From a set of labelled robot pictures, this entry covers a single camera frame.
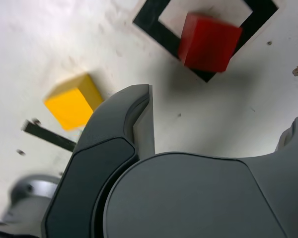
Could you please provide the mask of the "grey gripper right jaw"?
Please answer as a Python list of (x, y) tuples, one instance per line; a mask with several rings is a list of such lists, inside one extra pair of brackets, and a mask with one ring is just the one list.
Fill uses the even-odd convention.
[(298, 238), (298, 118), (250, 158), (163, 153), (128, 168), (106, 201), (106, 238)]

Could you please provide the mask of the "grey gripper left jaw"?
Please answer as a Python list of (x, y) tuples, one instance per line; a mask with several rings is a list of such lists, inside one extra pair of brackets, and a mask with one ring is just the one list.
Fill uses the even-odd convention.
[(155, 154), (152, 87), (129, 86), (87, 122), (42, 222), (45, 238), (100, 238), (107, 196), (120, 175)]

